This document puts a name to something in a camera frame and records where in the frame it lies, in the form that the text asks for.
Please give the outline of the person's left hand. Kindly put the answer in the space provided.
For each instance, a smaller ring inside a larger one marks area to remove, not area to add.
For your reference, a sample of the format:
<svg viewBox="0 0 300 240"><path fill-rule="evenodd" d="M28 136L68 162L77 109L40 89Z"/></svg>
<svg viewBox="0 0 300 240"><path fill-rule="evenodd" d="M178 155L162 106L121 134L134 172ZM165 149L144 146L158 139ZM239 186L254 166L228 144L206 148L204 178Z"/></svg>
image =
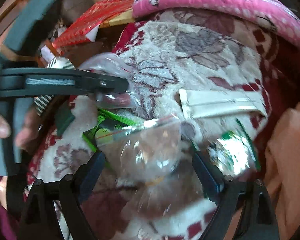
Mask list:
<svg viewBox="0 0 300 240"><path fill-rule="evenodd" d="M37 145L40 127L40 116L35 106L31 106L25 115L23 128L15 138L15 145L27 152L32 152ZM11 135L8 122L0 115L0 138L5 139Z"/></svg>

